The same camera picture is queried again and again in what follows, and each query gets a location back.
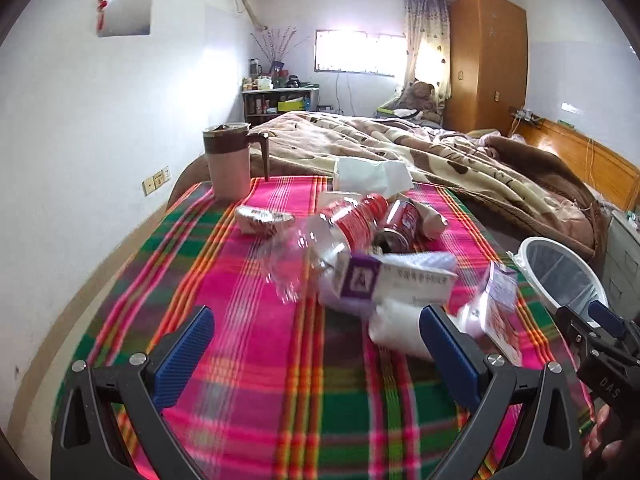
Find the floor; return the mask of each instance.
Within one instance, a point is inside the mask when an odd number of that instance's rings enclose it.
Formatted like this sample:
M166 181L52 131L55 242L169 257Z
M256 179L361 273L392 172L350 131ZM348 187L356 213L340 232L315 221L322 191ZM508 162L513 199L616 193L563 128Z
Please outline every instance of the floor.
M20 445L16 452L38 480L50 479L51 457L51 413L58 395L60 383L70 365L76 347L86 331L89 323L116 281L114 276L98 293L87 310L74 325L64 344L54 357L49 370L45 374L42 384L33 399L29 410Z

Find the blue gripper pad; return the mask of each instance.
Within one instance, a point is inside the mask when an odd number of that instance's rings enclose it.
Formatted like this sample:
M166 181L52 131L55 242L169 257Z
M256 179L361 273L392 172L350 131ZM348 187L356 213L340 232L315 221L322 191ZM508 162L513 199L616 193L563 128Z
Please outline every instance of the blue gripper pad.
M598 300L589 304L589 317L615 338L625 335L625 323Z
M186 323L190 323L189 327L174 343L154 375L151 400L159 412L176 405L213 338L214 321L210 308L203 308L195 319Z
M420 313L420 336L454 400L474 412L482 400L479 378L458 343L430 307Z

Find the mug handle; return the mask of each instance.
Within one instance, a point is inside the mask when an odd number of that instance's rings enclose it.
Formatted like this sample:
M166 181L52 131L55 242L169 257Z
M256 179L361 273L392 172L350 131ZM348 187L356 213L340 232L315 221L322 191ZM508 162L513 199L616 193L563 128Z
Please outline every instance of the mug handle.
M262 150L262 167L264 169L264 181L269 181L269 134L268 132L249 132L246 134L248 144L260 143Z

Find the tablecloth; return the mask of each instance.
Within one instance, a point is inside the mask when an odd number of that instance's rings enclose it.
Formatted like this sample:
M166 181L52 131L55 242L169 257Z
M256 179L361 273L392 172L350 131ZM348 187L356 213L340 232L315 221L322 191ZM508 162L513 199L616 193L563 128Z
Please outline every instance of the tablecloth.
M318 176L255 179L242 202L306 216L330 188ZM455 313L489 261L513 263L447 189L417 184L409 195L449 221L439 240L414 248L457 256L460 278L447 306ZM177 406L163 413L208 478L426 478L467 418L434 365L377 347L366 325L324 309L311 286L302 300L283 303L260 270L260 244L241 234L232 206L216 205L210 183L194 186L126 265L74 359L126 362L206 304L216 334ZM550 316L519 279L524 365L570 367ZM584 391L575 376L570 382L587 422ZM118 422L139 471L154 478L124 410ZM479 477L495 463L490 453Z

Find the silver bolt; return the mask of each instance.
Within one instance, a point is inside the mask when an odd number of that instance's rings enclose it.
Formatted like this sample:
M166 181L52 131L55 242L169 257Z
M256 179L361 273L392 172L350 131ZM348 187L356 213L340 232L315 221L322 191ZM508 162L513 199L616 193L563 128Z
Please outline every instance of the silver bolt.
M129 358L129 364L134 366L140 366L145 361L146 361L146 354L143 354L142 352L137 352Z
M551 361L546 365L546 367L549 368L550 372L553 372L555 374L559 374L562 371L562 365L560 363L556 363L555 361Z
M491 354L489 355L487 360L492 366L502 366L504 364L504 357L502 357L500 354Z
M84 370L86 368L86 363L84 361L82 361L82 359L74 362L71 365L71 369L75 372L81 372L82 370Z

